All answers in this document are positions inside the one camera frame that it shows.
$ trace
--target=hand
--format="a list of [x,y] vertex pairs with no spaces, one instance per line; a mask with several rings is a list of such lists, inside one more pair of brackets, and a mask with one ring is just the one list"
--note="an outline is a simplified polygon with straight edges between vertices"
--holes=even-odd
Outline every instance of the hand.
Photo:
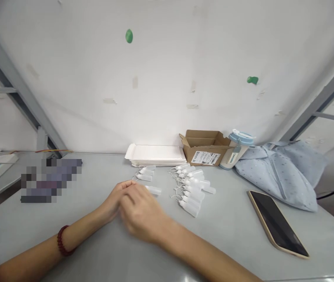
[[101,220],[103,220],[103,225],[106,225],[115,218],[121,197],[125,194],[126,189],[134,184],[136,184],[134,180],[128,180],[116,184],[115,188],[113,188],[111,194],[109,194],[107,199],[105,199],[104,203],[95,210]]
[[131,185],[120,200],[120,214],[126,228],[137,238],[158,243],[173,220],[145,186]]

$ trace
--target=stack of white envelopes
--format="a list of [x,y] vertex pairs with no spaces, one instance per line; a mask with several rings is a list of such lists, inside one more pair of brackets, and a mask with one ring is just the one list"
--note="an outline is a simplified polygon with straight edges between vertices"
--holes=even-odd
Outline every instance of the stack of white envelopes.
[[179,146],[155,146],[130,144],[125,159],[132,166],[178,166],[186,163],[182,148]]

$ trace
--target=red bead bracelet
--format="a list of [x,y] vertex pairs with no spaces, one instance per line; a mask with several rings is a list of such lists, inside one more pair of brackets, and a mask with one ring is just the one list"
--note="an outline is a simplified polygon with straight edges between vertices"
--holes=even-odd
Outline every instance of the red bead bracelet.
[[64,244],[62,243],[62,232],[65,230],[65,228],[69,227],[69,225],[65,225],[63,228],[60,229],[60,231],[58,232],[57,234],[57,245],[58,245],[58,249],[60,251],[60,253],[64,256],[64,257],[68,257],[70,255],[72,255],[74,253],[74,250],[68,252],[65,247],[64,247]]

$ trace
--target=light blue bag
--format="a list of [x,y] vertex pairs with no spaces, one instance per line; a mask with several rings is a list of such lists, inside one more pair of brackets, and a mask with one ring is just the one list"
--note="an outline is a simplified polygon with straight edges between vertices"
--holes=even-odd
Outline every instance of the light blue bag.
[[304,142],[252,146],[237,162],[237,172],[275,198],[310,212],[317,211],[314,187],[327,160]]

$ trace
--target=green sticker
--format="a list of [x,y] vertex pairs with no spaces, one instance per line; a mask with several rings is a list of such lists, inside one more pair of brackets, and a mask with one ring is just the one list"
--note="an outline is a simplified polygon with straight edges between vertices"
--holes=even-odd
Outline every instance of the green sticker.
[[133,32],[131,29],[128,29],[126,34],[125,34],[125,39],[128,43],[132,43],[133,42]]
[[258,83],[258,77],[256,76],[250,76],[248,77],[248,79],[246,80],[247,83],[253,83],[254,85],[257,85]]

